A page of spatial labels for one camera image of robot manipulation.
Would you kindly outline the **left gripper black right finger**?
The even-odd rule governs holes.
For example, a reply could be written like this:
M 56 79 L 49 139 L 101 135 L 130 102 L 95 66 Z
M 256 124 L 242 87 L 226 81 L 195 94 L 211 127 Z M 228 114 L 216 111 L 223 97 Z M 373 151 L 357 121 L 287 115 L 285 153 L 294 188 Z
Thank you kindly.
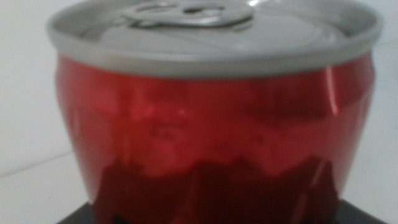
M 353 204 L 341 200 L 335 214 L 336 224 L 387 224 L 386 222 L 364 212 Z

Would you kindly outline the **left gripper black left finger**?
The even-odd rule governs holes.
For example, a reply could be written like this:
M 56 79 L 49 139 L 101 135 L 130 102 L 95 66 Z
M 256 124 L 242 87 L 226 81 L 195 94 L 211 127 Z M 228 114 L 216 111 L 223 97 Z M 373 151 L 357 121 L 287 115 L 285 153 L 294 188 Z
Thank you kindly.
M 83 204 L 57 224 L 95 224 L 93 209 L 89 203 Z

